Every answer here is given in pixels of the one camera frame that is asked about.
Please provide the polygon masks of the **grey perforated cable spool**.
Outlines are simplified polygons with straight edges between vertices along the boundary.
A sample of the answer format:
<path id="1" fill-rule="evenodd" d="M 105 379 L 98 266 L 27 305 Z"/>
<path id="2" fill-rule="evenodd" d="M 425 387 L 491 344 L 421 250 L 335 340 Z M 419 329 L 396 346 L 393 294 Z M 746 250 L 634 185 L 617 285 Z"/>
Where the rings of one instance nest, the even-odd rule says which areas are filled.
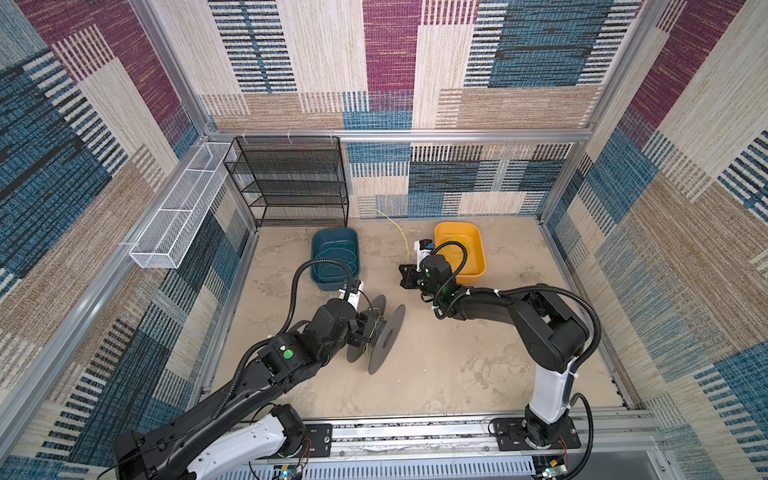
<path id="1" fill-rule="evenodd" d="M 390 315 L 386 314 L 386 306 L 386 296 L 378 295 L 372 300 L 367 309 L 358 313 L 381 315 L 381 331 L 376 343 L 364 348 L 354 348 L 347 345 L 347 361 L 354 363 L 365 356 L 368 359 L 368 373 L 370 375 L 375 374 L 386 361 L 405 319 L 405 305 L 398 306 Z"/>

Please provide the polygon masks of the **yellow plastic bin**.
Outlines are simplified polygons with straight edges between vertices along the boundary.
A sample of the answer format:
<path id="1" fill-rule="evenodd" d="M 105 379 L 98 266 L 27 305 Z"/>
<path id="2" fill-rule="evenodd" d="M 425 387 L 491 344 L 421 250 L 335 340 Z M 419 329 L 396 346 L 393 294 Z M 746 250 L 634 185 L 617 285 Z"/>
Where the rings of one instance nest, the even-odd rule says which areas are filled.
<path id="1" fill-rule="evenodd" d="M 455 241 L 464 247 L 467 261 L 457 276 L 457 282 L 463 285 L 475 285 L 487 269 L 479 228 L 468 222 L 441 222 L 435 227 L 434 234 L 437 246 Z"/>

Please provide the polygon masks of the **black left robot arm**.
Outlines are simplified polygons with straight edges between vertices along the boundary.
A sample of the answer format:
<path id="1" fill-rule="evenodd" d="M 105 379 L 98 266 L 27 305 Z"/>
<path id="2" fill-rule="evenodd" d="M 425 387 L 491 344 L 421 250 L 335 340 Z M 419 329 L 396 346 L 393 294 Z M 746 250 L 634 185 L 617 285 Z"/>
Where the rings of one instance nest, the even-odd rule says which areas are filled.
<path id="1" fill-rule="evenodd" d="M 297 452 L 304 423 L 277 399 L 363 339 L 352 299 L 358 282 L 346 264 L 336 265 L 346 276 L 341 297 L 299 327 L 286 321 L 249 347 L 232 379 L 186 413 L 149 433 L 118 436 L 109 472 L 119 479 L 215 479 L 249 460 Z"/>

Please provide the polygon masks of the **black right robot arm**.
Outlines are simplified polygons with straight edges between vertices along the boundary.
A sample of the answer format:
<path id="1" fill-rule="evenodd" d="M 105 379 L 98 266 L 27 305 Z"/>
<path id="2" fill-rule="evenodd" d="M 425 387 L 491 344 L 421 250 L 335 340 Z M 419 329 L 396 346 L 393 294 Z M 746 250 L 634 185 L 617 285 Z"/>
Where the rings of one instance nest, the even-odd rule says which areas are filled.
<path id="1" fill-rule="evenodd" d="M 515 327 L 536 364 L 526 406 L 526 441 L 543 449 L 554 443 L 568 419 L 572 387 L 580 366 L 597 350 L 602 324 L 577 294 L 539 283 L 507 290 L 466 287 L 457 282 L 468 251 L 457 241 L 414 243 L 416 262 L 399 266 L 401 287 L 417 289 L 442 320 L 489 320 Z"/>

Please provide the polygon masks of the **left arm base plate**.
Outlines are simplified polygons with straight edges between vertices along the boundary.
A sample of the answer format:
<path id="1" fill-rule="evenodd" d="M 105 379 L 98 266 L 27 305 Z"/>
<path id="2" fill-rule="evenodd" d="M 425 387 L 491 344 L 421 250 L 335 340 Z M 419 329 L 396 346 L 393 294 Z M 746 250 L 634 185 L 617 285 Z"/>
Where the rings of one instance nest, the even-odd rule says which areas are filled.
<path id="1" fill-rule="evenodd" d="M 331 455 L 333 425 L 309 423 L 302 433 L 292 434 L 280 449 L 266 459 L 328 458 Z"/>

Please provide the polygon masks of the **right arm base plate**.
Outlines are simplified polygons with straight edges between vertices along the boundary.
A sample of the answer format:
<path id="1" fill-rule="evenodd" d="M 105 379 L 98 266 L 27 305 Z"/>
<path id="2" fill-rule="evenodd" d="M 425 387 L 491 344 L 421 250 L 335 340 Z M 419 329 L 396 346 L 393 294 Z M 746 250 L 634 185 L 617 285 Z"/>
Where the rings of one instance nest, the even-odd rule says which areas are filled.
<path id="1" fill-rule="evenodd" d="M 500 451 L 532 451 L 579 449 L 582 438 L 571 418 L 563 417 L 552 424 L 531 417 L 501 417 L 490 421 L 488 431 L 496 440 Z"/>

